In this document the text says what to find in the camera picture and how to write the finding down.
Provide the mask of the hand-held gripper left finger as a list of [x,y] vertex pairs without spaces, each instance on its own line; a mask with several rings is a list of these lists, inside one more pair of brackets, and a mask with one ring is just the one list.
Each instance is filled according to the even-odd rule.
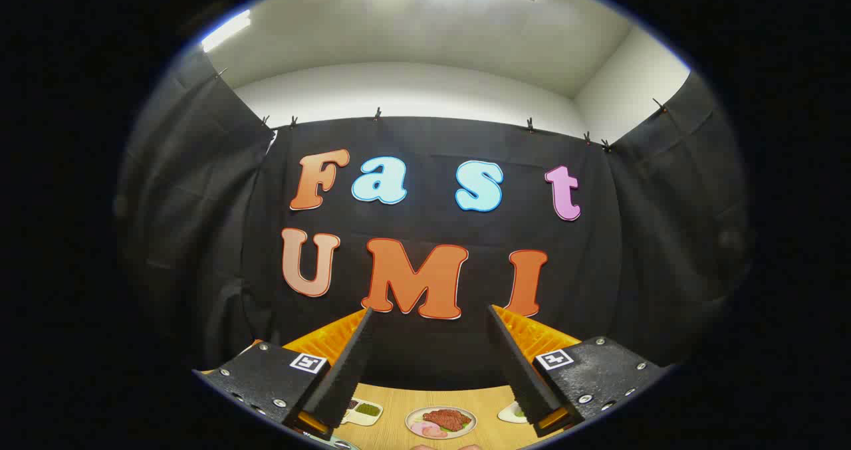
[[373,331],[373,310],[364,308],[286,345],[256,339],[228,362],[193,376],[274,429],[328,441],[350,410]]

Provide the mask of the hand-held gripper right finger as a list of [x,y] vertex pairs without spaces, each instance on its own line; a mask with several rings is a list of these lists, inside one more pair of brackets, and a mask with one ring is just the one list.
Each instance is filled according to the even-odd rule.
[[499,368],[538,437],[612,413],[669,372],[613,338],[578,340],[495,305],[487,314]]

